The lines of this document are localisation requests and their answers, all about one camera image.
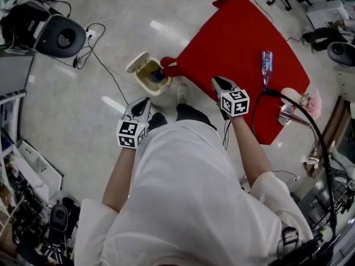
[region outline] red cloth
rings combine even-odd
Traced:
[[[272,51],[274,70],[269,87],[281,91],[289,87],[302,94],[310,81],[301,63],[271,22],[249,0],[218,0],[221,7],[201,28],[176,59],[164,57],[161,66],[167,76],[186,76],[208,96],[216,99],[211,78],[229,78],[250,97],[251,114],[263,90],[261,52]],[[261,144],[270,145],[280,133],[277,119],[280,99],[263,96],[255,113],[254,127]]]

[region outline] floor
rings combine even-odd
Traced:
[[[80,25],[101,21],[106,32],[96,47],[99,58],[110,67],[128,102],[147,93],[125,72],[127,64],[140,52],[154,57],[177,56],[216,11],[214,0],[66,0],[72,4],[71,18]],[[291,1],[293,10],[285,11],[280,0],[272,7],[267,0],[257,0],[273,18],[275,27],[287,39],[298,39],[309,27],[304,5]],[[63,13],[66,5],[57,4]],[[94,26],[98,32],[100,26]],[[322,116],[317,120],[324,129],[338,95],[333,65],[326,53],[312,54],[309,48],[292,40],[288,42],[296,53],[311,85],[309,91],[320,90],[323,100]],[[120,148],[115,131],[120,114],[111,103],[124,104],[122,95],[111,76],[94,57],[82,70],[65,66],[49,57],[37,55],[27,85],[21,134],[42,153],[65,178],[63,192],[77,200],[100,200]],[[153,103],[164,108],[174,118],[175,94],[178,84]],[[196,86],[191,89],[189,103],[208,114],[223,134],[224,122],[215,103]],[[312,148],[311,131],[298,124],[284,128],[271,146],[264,146],[275,170],[287,170],[306,178],[302,161]],[[228,153],[240,177],[244,172],[241,159],[230,131]],[[293,182],[287,173],[277,173],[290,189],[302,181]]]

